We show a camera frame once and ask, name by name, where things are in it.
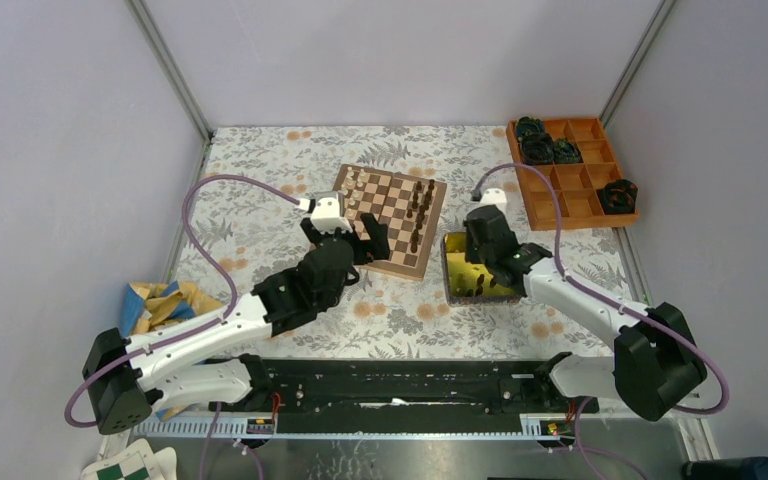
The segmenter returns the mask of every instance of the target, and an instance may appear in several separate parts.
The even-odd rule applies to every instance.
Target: patterned table surface
[[[241,345],[264,357],[546,359],[561,351],[605,355],[594,335],[554,308],[517,305],[450,307],[443,293],[440,239],[461,223],[470,190],[488,168],[511,161],[503,127],[231,127],[217,130],[205,175],[245,174],[297,196],[330,190],[340,165],[353,163],[448,183],[431,259],[422,282],[362,271],[340,304],[316,321],[276,338]],[[532,232],[512,170],[486,187],[508,192],[508,219],[521,242],[551,248],[554,232]],[[302,216],[260,189],[232,182],[204,187],[193,208],[194,230],[231,272],[240,292],[295,265],[309,243]],[[565,231],[561,255],[572,271],[629,295],[619,245],[610,229]],[[179,280],[227,302],[222,278],[189,244]]]

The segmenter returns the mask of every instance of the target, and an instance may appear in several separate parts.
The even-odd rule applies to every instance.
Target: wooden tray
[[[566,138],[581,150],[583,163],[572,165],[536,166],[552,182],[561,204],[562,228],[627,227],[637,221],[640,212],[605,215],[596,190],[608,182],[623,178],[614,149],[605,135],[602,122],[596,117],[542,119],[552,140]],[[508,145],[515,163],[523,163],[522,153],[514,134],[514,124],[508,123]],[[555,229],[555,207],[546,186],[532,172],[517,169],[519,188],[528,223],[532,230]]]

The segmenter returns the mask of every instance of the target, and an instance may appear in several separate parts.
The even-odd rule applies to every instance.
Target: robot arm
[[[499,284],[556,308],[614,350],[613,358],[583,358],[567,352],[549,360],[541,369],[546,395],[618,398],[642,418],[655,421],[705,380],[707,370],[697,356],[623,314],[626,308],[647,312],[693,343],[681,311],[668,303],[650,308],[578,280],[616,298],[621,305],[614,308],[575,288],[558,272],[551,252],[534,243],[517,242],[504,210],[504,193],[489,189],[480,206],[467,215],[467,261],[484,264]]]
[[[153,412],[205,401],[260,406],[271,387],[259,358],[243,355],[196,364],[232,347],[315,320],[319,313],[339,303],[345,286],[357,283],[354,265],[389,258],[387,226],[371,214],[361,215],[370,237],[361,240],[343,218],[342,204],[337,192],[308,201],[304,206],[312,215],[302,221],[302,228],[316,249],[297,266],[255,285],[226,317],[223,307],[163,330],[124,339],[115,328],[101,333],[84,365],[84,379],[123,356],[130,356],[130,360],[88,388],[99,432],[118,433]],[[173,337],[178,340],[169,342]]]

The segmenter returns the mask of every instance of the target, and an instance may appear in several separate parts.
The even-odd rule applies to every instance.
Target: purple cable
[[[213,436],[213,429],[216,428],[216,422],[219,421],[219,412],[222,411],[222,402],[216,403],[216,413],[213,414],[213,421],[207,427],[207,435],[204,436],[204,444],[201,447],[201,460],[199,461],[199,480],[204,480],[204,460],[207,458],[207,445],[210,444],[210,437]]]
[[[258,455],[253,448],[249,448],[249,446],[246,444],[243,444],[243,451],[246,452],[246,454],[250,453],[252,458],[254,458],[254,464],[257,467],[257,478],[258,480],[263,480],[263,462],[260,460],[260,455]]]
[[[593,397],[587,397],[583,402],[581,402],[581,405],[578,406],[578,410],[575,411],[575,423],[573,427],[573,432],[574,432],[573,435],[575,435],[575,445],[581,451],[581,457],[584,459],[585,462],[587,462],[587,466],[590,467],[591,470],[593,470],[593,473],[595,473],[596,476],[601,478],[602,480],[608,480],[607,478],[605,478],[604,475],[602,475],[602,472],[600,472],[599,469],[596,468],[596,465],[593,465],[593,462],[590,461],[590,457],[587,456],[587,449],[585,448],[584,444],[581,443],[581,431],[580,431],[581,422],[579,420],[581,420],[581,413],[584,411],[584,407],[587,406],[588,403],[590,403],[590,400],[593,400]]]
[[[577,450],[581,450],[582,448],[584,450],[587,450],[587,453],[593,453],[593,454],[596,454],[596,455],[602,455],[603,457],[608,457],[608,458],[610,458],[612,460],[616,460],[616,461],[622,463],[623,465],[629,467],[630,469],[634,470],[635,472],[637,472],[637,474],[640,475],[640,478],[642,478],[643,480],[649,480],[649,476],[646,475],[646,472],[644,472],[637,465],[631,463],[631,460],[623,457],[620,454],[617,454],[617,453],[614,453],[614,452],[609,452],[607,450],[602,450],[601,448],[572,447],[572,449],[570,449],[568,447],[557,447],[557,448],[552,448],[551,451],[546,450],[545,448],[541,448],[540,450],[533,450],[533,451],[526,452],[526,454],[528,454],[528,455],[546,455],[546,454],[555,455],[555,454],[558,454],[558,453],[571,453],[571,452],[575,452]]]
[[[535,175],[537,175],[538,178],[543,182],[544,185],[546,185],[546,189],[549,191],[549,194],[552,196],[552,204],[555,206],[555,268],[558,269],[558,273],[561,275],[561,278],[563,278],[565,281],[569,282],[570,285],[577,288],[579,291],[595,298],[596,300],[599,300],[600,302],[612,307],[618,309],[620,315],[623,314],[629,314],[632,317],[636,318],[637,320],[640,320],[641,322],[645,323],[646,325],[651,326],[652,328],[658,330],[659,332],[669,336],[673,340],[679,343],[679,345],[683,346],[684,348],[690,350],[691,353],[699,357],[702,362],[705,363],[705,365],[708,366],[708,368],[711,369],[711,372],[714,374],[715,377],[717,377],[717,381],[720,382],[720,388],[722,390],[722,394],[720,396],[720,401],[714,405],[713,407],[709,408],[690,408],[690,407],[682,407],[681,405],[676,405],[673,407],[673,409],[684,412],[684,413],[693,413],[698,415],[711,415],[714,413],[721,412],[725,407],[726,404],[729,402],[729,398],[731,398],[731,390],[729,389],[728,382],[726,382],[725,374],[722,370],[714,363],[714,360],[711,359],[708,355],[703,353],[701,350],[699,350],[696,345],[690,343],[689,340],[682,337],[678,333],[674,332],[670,328],[667,328],[660,323],[656,322],[655,320],[652,320],[649,318],[646,314],[631,310],[628,308],[623,307],[623,305],[620,302],[617,302],[616,300],[607,297],[605,295],[602,295],[601,293],[593,290],[592,288],[587,287],[586,285],[581,284],[579,281],[577,281],[575,278],[573,278],[571,275],[569,275],[566,272],[566,269],[564,268],[563,264],[561,263],[561,206],[560,202],[558,202],[558,196],[555,194],[555,189],[552,187],[552,183],[549,181],[548,178],[546,178],[543,173],[540,172],[540,170],[530,166],[530,165],[524,165],[524,164],[518,164],[518,163],[506,163],[504,165],[498,165],[496,167],[491,168],[487,171],[484,175],[481,176],[481,179],[478,180],[478,185],[475,186],[475,190],[473,190],[473,193],[480,194],[481,192],[481,185],[484,183],[485,180],[487,180],[487,177],[490,176],[490,174],[497,172],[499,170],[502,170],[504,168],[521,168],[524,170],[528,170]]]
[[[117,358],[116,360],[108,363],[107,365],[99,369],[97,372],[90,375],[86,380],[84,380],[84,382],[78,387],[78,389],[75,390],[72,396],[69,397],[69,401],[66,402],[66,409],[63,412],[63,416],[66,419],[66,423],[68,423],[69,425],[77,428],[89,428],[89,427],[94,427],[98,425],[98,422],[96,422],[95,420],[90,422],[81,422],[79,420],[76,420],[75,417],[72,415],[72,410],[75,408],[75,403],[78,402],[78,399],[81,397],[81,395],[83,395],[84,392],[87,391],[87,389],[90,387],[90,385],[95,383],[99,378],[106,375],[108,372],[110,372],[114,368],[126,362],[129,362],[134,357],[137,357],[144,353],[147,354],[150,351],[169,346],[176,342],[180,342],[181,340],[192,337],[193,335],[198,335],[199,333],[207,330],[208,328],[211,328],[217,325],[218,323],[222,322],[222,320],[227,318],[228,315],[230,315],[231,312],[234,311],[234,308],[237,306],[237,299],[239,298],[239,294],[237,293],[237,286],[234,284],[234,280],[231,278],[231,275],[229,275],[228,272],[226,272],[225,269],[222,268],[221,265],[219,265],[219,262],[214,260],[213,257],[211,257],[209,253],[207,253],[207,250],[204,249],[204,247],[201,245],[201,242],[199,242],[198,238],[196,238],[195,234],[193,233],[193,227],[190,225],[190,207],[192,206],[196,193],[199,191],[201,187],[207,185],[208,183],[216,182],[219,180],[234,180],[234,181],[249,183],[256,187],[260,187],[270,193],[274,193],[275,195],[278,195],[279,197],[283,198],[284,200],[287,200],[293,205],[298,205],[300,203],[297,198],[293,198],[290,195],[287,195],[286,193],[282,192],[281,190],[278,190],[277,188],[271,185],[267,185],[263,182],[259,182],[252,178],[246,177],[245,175],[225,175],[225,174],[214,175],[212,177],[203,178],[198,182],[196,182],[196,184],[193,185],[192,188],[190,188],[190,190],[187,192],[187,195],[184,197],[184,202],[181,207],[181,221],[183,222],[183,225],[184,225],[184,233],[187,235],[187,238],[190,240],[190,243],[192,243],[193,246],[196,248],[196,250],[204,257],[205,260],[207,260],[207,263],[212,265],[213,268],[215,268],[216,271],[218,271],[219,274],[222,275],[222,278],[224,278],[225,281],[228,283],[228,287],[231,289],[231,301],[228,303],[228,307],[225,309],[225,312],[223,313],[222,318],[215,318],[199,326],[198,328],[194,328],[190,331],[179,333],[178,335],[174,335],[172,337],[165,338],[157,343],[153,343],[148,346],[148,350],[144,348],[139,350],[134,350],[133,352],[123,355]]]

